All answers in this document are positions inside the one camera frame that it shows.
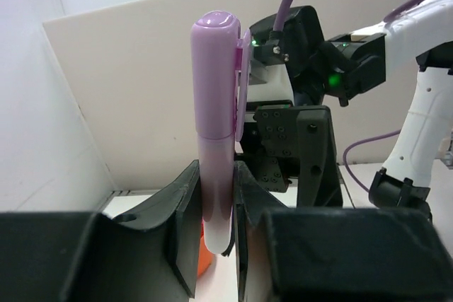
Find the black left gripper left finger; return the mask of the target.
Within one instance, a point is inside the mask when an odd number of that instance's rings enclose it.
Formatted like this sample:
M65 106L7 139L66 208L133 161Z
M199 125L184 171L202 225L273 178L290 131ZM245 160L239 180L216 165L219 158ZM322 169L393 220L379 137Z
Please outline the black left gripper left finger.
M188 301L201 234L199 164L110 218L94 211L1 215L2 301Z

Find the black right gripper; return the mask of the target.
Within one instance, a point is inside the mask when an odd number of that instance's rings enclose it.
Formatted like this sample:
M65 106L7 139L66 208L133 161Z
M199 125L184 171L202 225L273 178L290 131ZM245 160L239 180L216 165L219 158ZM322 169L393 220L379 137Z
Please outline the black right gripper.
M297 184L297 206L342 207L331 111L325 105L248 108L236 159L258 184L285 193Z

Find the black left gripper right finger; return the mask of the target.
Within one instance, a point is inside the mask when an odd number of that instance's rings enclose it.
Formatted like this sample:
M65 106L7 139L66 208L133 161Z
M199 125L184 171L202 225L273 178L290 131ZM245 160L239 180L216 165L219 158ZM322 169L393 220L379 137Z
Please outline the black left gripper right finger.
M240 301L451 301L452 258L412 209L290 208L234 166Z

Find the purple correction tape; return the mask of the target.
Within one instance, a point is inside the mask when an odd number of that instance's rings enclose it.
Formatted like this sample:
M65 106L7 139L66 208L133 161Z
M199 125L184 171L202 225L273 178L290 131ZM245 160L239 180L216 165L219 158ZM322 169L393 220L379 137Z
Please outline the purple correction tape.
M206 248L223 253L231 239L235 143L243 135L251 33L226 11L211 11L190 31L195 128Z

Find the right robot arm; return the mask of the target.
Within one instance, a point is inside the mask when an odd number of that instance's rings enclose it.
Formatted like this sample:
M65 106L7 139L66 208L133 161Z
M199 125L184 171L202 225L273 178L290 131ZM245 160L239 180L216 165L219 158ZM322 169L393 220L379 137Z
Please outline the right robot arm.
M396 144L367 188L374 206L406 207L431 217L432 165L452 121L452 0L423 0L381 23L323 36L312 6L251 26L252 73L241 152L258 183L285 192L298 181L297 203L343 204L331 114L322 102L345 107L416 60L417 87Z

